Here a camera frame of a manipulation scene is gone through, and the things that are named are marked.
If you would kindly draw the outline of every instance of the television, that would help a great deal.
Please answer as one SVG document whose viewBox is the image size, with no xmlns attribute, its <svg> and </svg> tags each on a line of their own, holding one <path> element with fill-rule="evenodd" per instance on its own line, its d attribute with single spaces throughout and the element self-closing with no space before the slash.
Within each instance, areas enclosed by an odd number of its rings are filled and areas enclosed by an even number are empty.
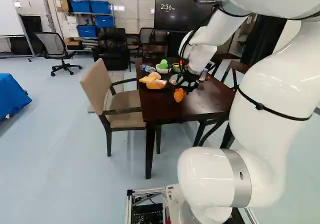
<svg viewBox="0 0 320 224">
<path fill-rule="evenodd" d="M 199 4 L 194 0 L 155 0 L 154 29 L 189 32 L 211 14 L 212 8 L 212 4 Z M 206 26 L 209 20 L 208 18 L 202 26 Z"/>
</svg>

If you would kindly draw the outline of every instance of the floor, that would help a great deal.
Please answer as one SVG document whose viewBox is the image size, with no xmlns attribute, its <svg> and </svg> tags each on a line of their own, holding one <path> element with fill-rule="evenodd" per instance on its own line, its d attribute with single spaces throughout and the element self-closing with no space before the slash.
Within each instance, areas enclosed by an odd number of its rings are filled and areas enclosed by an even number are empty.
<svg viewBox="0 0 320 224">
<path fill-rule="evenodd" d="M 90 56 L 76 55 L 83 65 L 75 74 L 50 76 L 55 60 L 1 59 L 0 72 L 11 73 L 32 103 L 0 122 L 0 223 L 122 224 L 127 189 L 177 183 L 177 161 L 196 135 L 196 122 L 162 128 L 161 154 L 154 154 L 152 178 L 145 180 L 145 132 L 112 134 L 112 157 L 106 136 L 79 85 Z M 224 68 L 219 69 L 221 78 Z M 132 72 L 112 72 L 113 79 Z M 132 90 L 135 84 L 126 84 Z M 287 158 L 287 189 L 268 208 L 255 208 L 260 224 L 308 224 L 320 220 L 320 116 L 314 114 L 295 139 Z M 205 146 L 219 147 L 225 125 Z"/>
</svg>

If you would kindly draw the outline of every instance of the blue covered object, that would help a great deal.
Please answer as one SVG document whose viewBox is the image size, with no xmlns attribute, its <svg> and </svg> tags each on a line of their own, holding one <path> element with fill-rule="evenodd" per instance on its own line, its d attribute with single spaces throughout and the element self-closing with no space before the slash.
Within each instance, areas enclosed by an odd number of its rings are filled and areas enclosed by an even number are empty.
<svg viewBox="0 0 320 224">
<path fill-rule="evenodd" d="M 91 0 L 90 5 L 93 13 L 111 14 L 111 5 L 107 1 Z"/>
<path fill-rule="evenodd" d="M 82 38 L 96 38 L 97 30 L 95 25 L 77 25 L 79 36 Z"/>
<path fill-rule="evenodd" d="M 0 119 L 17 114 L 31 101 L 11 74 L 0 73 Z"/>
<path fill-rule="evenodd" d="M 96 26 L 98 28 L 113 28 L 114 27 L 114 17 L 110 15 L 96 15 Z"/>
<path fill-rule="evenodd" d="M 90 2 L 88 0 L 70 0 L 70 3 L 74 13 L 91 13 Z"/>
</svg>

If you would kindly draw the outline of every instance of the water bottle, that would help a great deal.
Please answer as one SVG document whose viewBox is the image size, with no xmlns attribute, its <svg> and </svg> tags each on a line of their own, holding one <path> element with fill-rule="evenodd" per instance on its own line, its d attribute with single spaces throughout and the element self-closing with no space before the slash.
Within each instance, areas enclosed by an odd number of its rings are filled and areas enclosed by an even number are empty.
<svg viewBox="0 0 320 224">
<path fill-rule="evenodd" d="M 149 65 L 144 65 L 144 64 L 140 66 L 140 69 L 141 71 L 147 72 L 147 73 L 154 73 L 157 71 L 154 67 Z"/>
<path fill-rule="evenodd" d="M 200 76 L 200 78 L 199 78 L 199 81 L 200 81 L 200 82 L 203 82 L 203 81 L 206 79 L 207 73 L 208 73 L 208 69 L 205 68 L 205 69 L 203 70 L 203 72 L 201 73 L 201 76 Z"/>
</svg>

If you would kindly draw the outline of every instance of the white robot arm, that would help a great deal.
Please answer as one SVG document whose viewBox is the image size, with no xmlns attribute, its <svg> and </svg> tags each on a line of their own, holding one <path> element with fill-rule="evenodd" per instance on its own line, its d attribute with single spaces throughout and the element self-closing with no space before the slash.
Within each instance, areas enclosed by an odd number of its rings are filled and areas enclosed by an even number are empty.
<svg viewBox="0 0 320 224">
<path fill-rule="evenodd" d="M 232 207 L 265 207 L 280 198 L 290 144 L 320 101 L 320 0 L 222 2 L 234 15 L 253 12 L 303 22 L 298 35 L 250 68 L 239 86 L 229 123 L 243 148 L 194 147 L 181 154 L 180 187 L 202 224 L 223 223 Z M 215 46 L 227 41 L 244 20 L 216 11 L 185 49 L 189 71 L 199 74 Z"/>
</svg>

